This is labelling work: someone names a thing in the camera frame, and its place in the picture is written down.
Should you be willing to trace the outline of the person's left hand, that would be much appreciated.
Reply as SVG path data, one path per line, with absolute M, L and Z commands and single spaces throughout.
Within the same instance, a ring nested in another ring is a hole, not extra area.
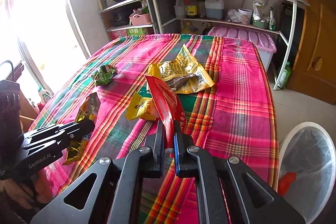
M 47 204 L 53 199 L 50 181 L 45 170 L 40 170 L 34 182 L 37 196 L 33 198 L 33 191 L 25 184 L 17 184 L 13 179 L 1 181 L 9 197 L 25 209 L 36 207 L 37 203 Z

